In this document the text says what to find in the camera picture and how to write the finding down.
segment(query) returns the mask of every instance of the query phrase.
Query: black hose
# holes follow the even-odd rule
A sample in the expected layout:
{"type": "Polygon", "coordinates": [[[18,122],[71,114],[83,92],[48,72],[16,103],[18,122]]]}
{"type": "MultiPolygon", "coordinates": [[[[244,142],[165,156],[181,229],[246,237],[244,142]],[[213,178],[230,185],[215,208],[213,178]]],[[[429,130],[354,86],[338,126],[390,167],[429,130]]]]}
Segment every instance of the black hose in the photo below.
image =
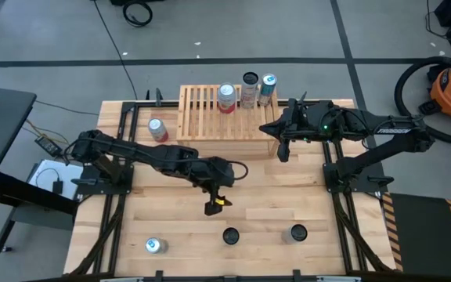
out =
{"type": "MultiPolygon", "coordinates": [[[[395,103],[398,107],[399,113],[401,115],[405,116],[411,116],[412,114],[406,109],[405,103],[403,102],[403,87],[405,86],[406,81],[410,76],[421,69],[422,67],[432,65],[432,64],[438,64],[443,67],[450,67],[451,68],[451,59],[443,56],[433,56],[430,58],[427,58],[426,60],[422,60],[419,63],[415,63],[412,66],[410,66],[408,69],[405,70],[405,72],[399,77],[398,82],[396,83],[395,87],[395,103]]],[[[436,130],[432,128],[431,126],[427,126],[427,131],[429,134],[434,136],[436,139],[440,139],[441,141],[451,143],[451,135],[446,134],[444,132],[440,132],[439,130],[436,130]]]]}
{"type": "Polygon", "coordinates": [[[149,5],[146,4],[145,1],[132,0],[123,5],[123,16],[124,19],[133,27],[145,27],[148,23],[151,22],[151,20],[153,20],[153,10],[149,7],[149,5]],[[149,12],[149,19],[144,22],[138,21],[133,15],[128,13],[128,8],[131,5],[141,5],[144,9],[147,10],[147,12],[149,12]]]}

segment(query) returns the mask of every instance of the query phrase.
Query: can lid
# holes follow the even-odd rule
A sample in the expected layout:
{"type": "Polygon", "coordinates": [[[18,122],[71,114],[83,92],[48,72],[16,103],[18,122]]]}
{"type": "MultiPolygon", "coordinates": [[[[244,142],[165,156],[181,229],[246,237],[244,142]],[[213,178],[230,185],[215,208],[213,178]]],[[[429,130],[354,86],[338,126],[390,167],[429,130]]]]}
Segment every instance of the can lid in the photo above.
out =
{"type": "Polygon", "coordinates": [[[238,232],[238,230],[236,230],[236,228],[229,227],[224,230],[222,238],[227,244],[235,244],[240,239],[240,233],[238,232]]]}
{"type": "Polygon", "coordinates": [[[291,236],[294,240],[302,242],[307,238],[307,229],[302,224],[295,224],[291,227],[291,236]]]}
{"type": "Polygon", "coordinates": [[[161,126],[161,121],[157,118],[153,118],[149,121],[149,127],[151,129],[158,129],[161,126]]]}
{"type": "Polygon", "coordinates": [[[146,242],[146,250],[149,252],[156,252],[160,249],[161,243],[157,238],[149,238],[146,242]]]}
{"type": "Polygon", "coordinates": [[[254,72],[247,72],[243,75],[243,81],[248,85],[254,85],[258,81],[258,75],[254,72]]]}
{"type": "Polygon", "coordinates": [[[275,85],[277,79],[274,74],[264,74],[264,77],[262,77],[262,81],[266,85],[275,85]]]}
{"type": "Polygon", "coordinates": [[[231,84],[220,85],[220,88],[218,90],[223,95],[231,95],[234,93],[234,87],[231,84]]]}

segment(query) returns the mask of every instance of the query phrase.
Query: wooden slats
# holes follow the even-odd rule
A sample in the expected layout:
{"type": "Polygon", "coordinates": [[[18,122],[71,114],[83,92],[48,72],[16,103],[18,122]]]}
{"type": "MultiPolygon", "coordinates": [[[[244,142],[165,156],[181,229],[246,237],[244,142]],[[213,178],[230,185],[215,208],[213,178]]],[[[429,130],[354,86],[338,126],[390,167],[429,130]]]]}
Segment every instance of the wooden slats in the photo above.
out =
{"type": "MultiPolygon", "coordinates": [[[[236,107],[223,114],[217,107],[219,85],[182,85],[179,100],[177,141],[247,140],[273,141],[274,138],[258,130],[260,125],[275,121],[280,112],[276,91],[271,105],[253,109],[236,107]]],[[[241,86],[235,85],[240,100],[241,86]]]]}

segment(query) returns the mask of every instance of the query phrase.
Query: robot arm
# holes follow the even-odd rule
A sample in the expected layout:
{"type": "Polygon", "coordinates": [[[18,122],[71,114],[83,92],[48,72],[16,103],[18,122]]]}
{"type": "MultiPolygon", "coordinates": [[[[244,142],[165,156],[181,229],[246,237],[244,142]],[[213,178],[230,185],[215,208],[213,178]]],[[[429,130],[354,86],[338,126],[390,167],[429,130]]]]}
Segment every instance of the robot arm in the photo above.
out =
{"type": "Polygon", "coordinates": [[[210,194],[210,201],[205,204],[206,215],[217,214],[222,206],[232,204],[218,195],[220,186],[232,187],[236,180],[231,161],[220,157],[198,158],[197,150],[185,146],[144,146],[115,139],[99,130],[82,132],[70,155],[83,164],[92,163],[108,175],[113,184],[122,182],[123,166],[109,160],[106,154],[148,164],[166,176],[185,179],[200,187],[210,194]]]}
{"type": "Polygon", "coordinates": [[[401,152],[424,152],[434,140],[428,135],[422,117],[376,116],[366,110],[348,109],[331,101],[306,105],[296,99],[288,100],[288,108],[274,122],[261,125],[260,130],[280,141],[278,158],[288,161],[290,141],[363,140],[376,134],[394,138],[357,157],[344,157],[332,171],[333,179],[345,181],[365,167],[401,152]]]}

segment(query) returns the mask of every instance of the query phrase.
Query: silver can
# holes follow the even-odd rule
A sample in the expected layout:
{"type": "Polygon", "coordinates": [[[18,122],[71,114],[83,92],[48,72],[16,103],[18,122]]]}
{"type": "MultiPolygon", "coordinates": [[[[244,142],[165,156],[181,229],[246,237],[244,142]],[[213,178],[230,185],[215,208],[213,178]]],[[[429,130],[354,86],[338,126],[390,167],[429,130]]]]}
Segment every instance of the silver can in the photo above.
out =
{"type": "Polygon", "coordinates": [[[281,233],[281,239],[286,244],[302,242],[307,238],[307,229],[302,224],[295,224],[281,233]]]}
{"type": "Polygon", "coordinates": [[[218,87],[218,110],[224,114],[229,114],[236,108],[236,89],[230,83],[222,83],[218,87]]]}
{"type": "Polygon", "coordinates": [[[272,94],[278,79],[274,74],[264,74],[258,95],[258,103],[262,106],[268,106],[271,103],[272,94]]]}
{"type": "Polygon", "coordinates": [[[168,131],[164,127],[164,123],[159,118],[153,118],[149,121],[147,126],[150,134],[153,136],[154,141],[162,143],[168,140],[168,131]]]}
{"type": "Polygon", "coordinates": [[[151,254],[163,254],[168,250],[168,242],[156,237],[149,238],[146,241],[146,250],[151,254]]]}
{"type": "Polygon", "coordinates": [[[247,72],[243,75],[243,84],[241,85],[240,105],[244,109],[251,109],[255,105],[257,95],[258,75],[253,72],[247,72]]]}

